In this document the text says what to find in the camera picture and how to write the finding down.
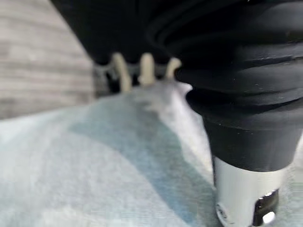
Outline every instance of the wrinkled fabric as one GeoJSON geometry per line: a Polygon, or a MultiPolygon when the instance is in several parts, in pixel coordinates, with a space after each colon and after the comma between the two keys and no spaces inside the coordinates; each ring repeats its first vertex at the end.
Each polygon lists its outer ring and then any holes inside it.
{"type": "MultiPolygon", "coordinates": [[[[219,227],[207,136],[187,90],[162,82],[0,122],[0,226],[219,227]]],[[[273,227],[303,226],[302,144],[273,227]]]]}

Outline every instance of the wood grain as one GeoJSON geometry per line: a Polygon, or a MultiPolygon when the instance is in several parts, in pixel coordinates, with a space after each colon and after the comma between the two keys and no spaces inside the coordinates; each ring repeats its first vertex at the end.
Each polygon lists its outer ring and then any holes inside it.
{"type": "Polygon", "coordinates": [[[0,119],[91,102],[92,63],[50,2],[0,8],[0,119]]]}

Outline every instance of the gray wooden surface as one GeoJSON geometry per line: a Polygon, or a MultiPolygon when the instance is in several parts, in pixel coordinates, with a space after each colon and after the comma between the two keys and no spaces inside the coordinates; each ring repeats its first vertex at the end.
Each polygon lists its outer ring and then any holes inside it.
{"type": "Polygon", "coordinates": [[[91,61],[48,0],[0,9],[0,119],[93,100],[91,61]]]}

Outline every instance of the blue cloth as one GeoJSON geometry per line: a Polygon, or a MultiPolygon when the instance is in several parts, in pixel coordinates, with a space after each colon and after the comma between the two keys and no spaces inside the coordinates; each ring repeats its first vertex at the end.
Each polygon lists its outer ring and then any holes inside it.
{"type": "MultiPolygon", "coordinates": [[[[157,83],[0,123],[1,227],[219,227],[207,137],[157,83]]],[[[303,226],[302,149],[271,226],[303,226]]]]}

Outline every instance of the light blue fabric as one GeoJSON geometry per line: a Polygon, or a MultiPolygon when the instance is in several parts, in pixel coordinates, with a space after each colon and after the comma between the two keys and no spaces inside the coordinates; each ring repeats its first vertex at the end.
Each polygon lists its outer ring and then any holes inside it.
{"type": "MultiPolygon", "coordinates": [[[[0,226],[219,227],[207,137],[187,89],[157,83],[1,122],[0,226]]],[[[299,151],[272,226],[303,226],[302,163],[299,151]]]]}

